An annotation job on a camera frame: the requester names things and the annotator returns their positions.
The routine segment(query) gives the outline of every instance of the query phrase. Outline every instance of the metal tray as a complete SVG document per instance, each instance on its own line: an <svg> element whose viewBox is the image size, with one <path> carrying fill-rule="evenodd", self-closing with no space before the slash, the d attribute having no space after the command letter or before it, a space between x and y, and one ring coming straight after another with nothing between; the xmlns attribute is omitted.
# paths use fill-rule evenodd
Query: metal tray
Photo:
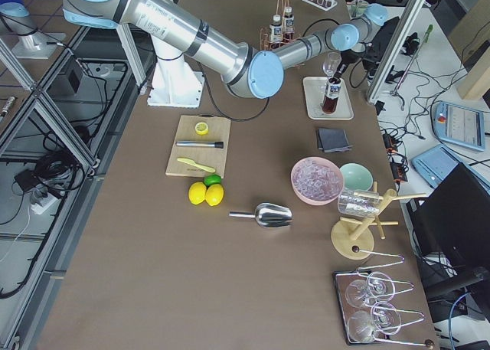
<svg viewBox="0 0 490 350"><path fill-rule="evenodd" d="M349 284L354 280L362 279L362 277L360 277L357 272L334 272L333 277L335 289L337 291L338 308L340 309L342 317L342 325L344 326L345 341L347 342L347 345L379 345L383 343L375 341L369 344L365 344L363 342L355 342L349 337L347 333L347 322L349 318L351 318L351 316L359 310L363 310L368 313L371 310L370 308L354 308L349 303L347 303L347 300L345 298L345 290L347 289L347 286L349 286ZM390 336L384 335L384 338L389 339Z"/></svg>
<svg viewBox="0 0 490 350"><path fill-rule="evenodd" d="M345 82L340 79L341 87L338 95L337 110L333 114L325 114L322 111L323 93L321 86L325 86L327 77L303 78L303 90L305 91L306 112L310 119L314 120L350 120L354 118L351 100Z"/></svg>

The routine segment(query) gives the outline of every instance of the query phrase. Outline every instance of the lemon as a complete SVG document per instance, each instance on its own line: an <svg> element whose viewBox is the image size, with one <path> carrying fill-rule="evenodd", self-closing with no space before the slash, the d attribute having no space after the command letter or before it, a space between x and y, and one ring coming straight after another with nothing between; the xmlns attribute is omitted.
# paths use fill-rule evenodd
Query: lemon
<svg viewBox="0 0 490 350"><path fill-rule="evenodd" d="M195 182L189 188L188 195L192 204L200 204L206 197L206 185L203 182Z"/></svg>
<svg viewBox="0 0 490 350"><path fill-rule="evenodd" d="M205 123L205 122L197 123L195 129L196 129L196 133L199 136L203 136L204 134L207 134L207 132L209 132L209 127L207 126L207 123Z"/></svg>
<svg viewBox="0 0 490 350"><path fill-rule="evenodd" d="M218 174L211 174L211 175L204 177L203 182L207 187L210 187L213 184L220 184L221 183L221 177Z"/></svg>
<svg viewBox="0 0 490 350"><path fill-rule="evenodd" d="M206 202L210 206L216 206L223 201L224 189L221 184L213 184L206 191Z"/></svg>

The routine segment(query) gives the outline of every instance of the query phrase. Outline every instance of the table surface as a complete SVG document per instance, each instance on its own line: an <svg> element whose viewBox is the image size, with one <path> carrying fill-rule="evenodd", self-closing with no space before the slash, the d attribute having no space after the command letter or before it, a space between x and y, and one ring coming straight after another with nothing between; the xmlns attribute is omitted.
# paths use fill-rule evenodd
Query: table surface
<svg viewBox="0 0 490 350"><path fill-rule="evenodd" d="M388 8L390 18L395 16L401 16L403 8L390 7ZM462 79L467 74L466 69L461 65L461 60L458 58L456 52L452 49L451 44L444 35L443 30L438 25L432 12L428 8L423 8L417 20L415 20L410 33L417 32L419 38L422 38L429 25L433 25L433 30L430 33L429 40L423 45L418 55L417 62L410 68L411 74L409 74L399 89L400 95L406 100L406 106L404 111L400 109L401 101L393 96L384 94L389 90L392 90L395 84L385 84L381 89L379 100L385 102L385 110L379 115L380 126L384 128L393 128L393 123L397 126L402 126L405 123L405 119L409 114L418 114L423 112L423 107L428 107L432 103L432 98L428 100L424 97L431 97L432 95L442 91L442 88L435 80L428 80L427 77L420 76L420 73L425 72L432 77L436 77L437 81L442 87L448 87L451 83L454 83L448 88L448 90L437 97L437 100L443 100L449 103L454 103L462 106L467 106L472 109L483 110L488 112L488 106L483 99L479 100L462 100L458 94L457 87L461 84ZM395 62L395 70L405 70L410 58L405 55L398 55ZM418 96L418 103L412 101L414 97ZM490 129L490 116L484 114L485 129ZM403 138L405 143L404 147L400 147L400 152L404 153L409 160L413 157L425 152L428 149L440 144L440 141L434 136L431 127L431 116L428 112L422 116L412 116L412 119L416 119L417 124L420 127L420 132L417 134L422 135L424 139L420 139L414 135L406 135ZM416 132L416 128L413 123L410 123L407 127L409 132ZM445 143L452 150L466 155L475 160L490 159L490 141L488 137L485 137L486 149L484 152L476 152L470 149L466 149L461 146ZM466 163L471 163L472 160L460 156ZM490 181L490 168L485 165L475 165L473 167L481 176ZM407 174L408 183L402 183L400 186L401 193L414 193L414 192L426 192L430 194L432 188L427 184L422 177L414 170L410 164L410 170Z"/></svg>
<svg viewBox="0 0 490 350"><path fill-rule="evenodd" d="M300 33L325 16L300 0L291 3ZM179 4L230 39L256 47L260 28L276 8L276 0ZM347 21L345 3L340 1L328 16ZM213 208L188 202L188 187L198 179L165 176L180 115L216 114L208 94L197 110L150 107L145 96L139 98L38 349L347 348L332 273L361 263L339 255L330 241L339 219L336 203L315 207L300 201L290 171L304 157L324 156L317 149L317 128L342 128L353 149L326 157L338 166L362 163L381 191L394 185L365 88L348 88L353 120L308 118L302 79L322 75L322 60L287 70L283 88L262 116L232 124L225 197ZM231 97L211 70L207 76L213 97L229 115L252 116L263 107L263 100ZM292 226L270 231L227 216L228 211L253 211L264 201L291 208ZM382 218L401 225L386 228L386 240L375 233L375 250L407 257L384 272L415 283L415 290L397 297L394 305L427 315L394 338L435 339L399 204L393 203ZM372 257L369 262L386 260Z"/></svg>

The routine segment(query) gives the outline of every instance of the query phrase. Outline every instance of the wooden cutting board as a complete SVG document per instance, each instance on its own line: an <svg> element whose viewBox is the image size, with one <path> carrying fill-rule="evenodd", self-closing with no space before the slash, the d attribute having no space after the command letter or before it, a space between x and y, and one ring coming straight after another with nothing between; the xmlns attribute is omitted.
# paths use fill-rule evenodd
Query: wooden cutting board
<svg viewBox="0 0 490 350"><path fill-rule="evenodd" d="M195 125L199 122L207 123L209 132L199 136L195 132ZM173 176L197 176L204 177L209 172L200 170L194 166L177 161L179 157L192 159L196 163L212 166L216 169L216 174L224 177L224 166L227 161L228 139L230 138L231 121L217 116L191 116L182 115L178 122L177 132L175 133L174 144L168 158L166 175ZM205 141L205 142L224 142L222 149L211 147L181 147L176 146L177 141Z"/></svg>

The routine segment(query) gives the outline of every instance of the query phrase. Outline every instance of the white tray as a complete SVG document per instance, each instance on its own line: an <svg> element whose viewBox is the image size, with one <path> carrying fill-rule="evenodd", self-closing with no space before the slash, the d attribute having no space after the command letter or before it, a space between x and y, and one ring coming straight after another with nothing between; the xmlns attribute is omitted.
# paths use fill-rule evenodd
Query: white tray
<svg viewBox="0 0 490 350"><path fill-rule="evenodd" d="M325 114L322 111L323 92L327 77L305 77L303 78L303 90L305 91L306 110L308 116L314 120L350 120L354 117L351 100L345 82L341 81L340 94L338 95L337 110L333 114Z"/></svg>

